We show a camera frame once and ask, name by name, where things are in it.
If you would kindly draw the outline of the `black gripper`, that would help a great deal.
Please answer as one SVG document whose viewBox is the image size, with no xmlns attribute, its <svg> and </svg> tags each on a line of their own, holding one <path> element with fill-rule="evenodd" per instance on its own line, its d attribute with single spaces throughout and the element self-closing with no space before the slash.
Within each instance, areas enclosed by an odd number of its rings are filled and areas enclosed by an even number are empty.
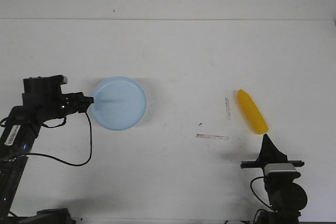
<svg viewBox="0 0 336 224">
<path fill-rule="evenodd" d="M 282 176 L 280 174 L 271 174 L 264 176 L 263 169 L 267 164 L 271 163 L 291 163 L 294 167 L 301 168 L 305 165 L 302 160 L 288 160 L 287 155 L 279 151 L 267 134 L 263 135 L 263 141 L 258 158 L 255 161 L 242 161 L 241 169 L 260 168 L 262 170 L 261 179 L 296 179 L 291 176 Z"/>
<path fill-rule="evenodd" d="M 61 119 L 74 113 L 83 113 L 94 103 L 93 97 L 83 93 L 63 94 L 61 74 L 51 77 L 30 77 L 23 80 L 24 106 L 34 108 L 42 119 Z"/>
</svg>

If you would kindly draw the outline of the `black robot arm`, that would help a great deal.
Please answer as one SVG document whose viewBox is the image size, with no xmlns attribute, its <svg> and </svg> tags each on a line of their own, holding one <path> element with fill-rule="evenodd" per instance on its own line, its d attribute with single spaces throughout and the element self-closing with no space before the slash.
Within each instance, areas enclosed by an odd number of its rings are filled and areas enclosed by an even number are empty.
<svg viewBox="0 0 336 224">
<path fill-rule="evenodd" d="M 300 211 L 308 203 L 305 190 L 294 182 L 301 174 L 298 167 L 305 163 L 289 160 L 287 155 L 277 149 L 267 134 L 263 135 L 260 153 L 255 161 L 242 161 L 242 169 L 260 168 L 263 175 L 250 181 L 250 190 L 267 208 L 258 209 L 253 223 L 299 223 Z M 263 180 L 269 203 L 256 194 L 253 183 Z"/>
<path fill-rule="evenodd" d="M 32 146 L 46 122 L 75 113 L 87 113 L 93 97 L 83 93 L 63 94 L 61 86 L 67 78 L 61 74 L 51 77 L 30 77 L 23 80 L 22 105 L 11 109 L 1 120 L 1 219 L 8 217 Z"/>
</svg>

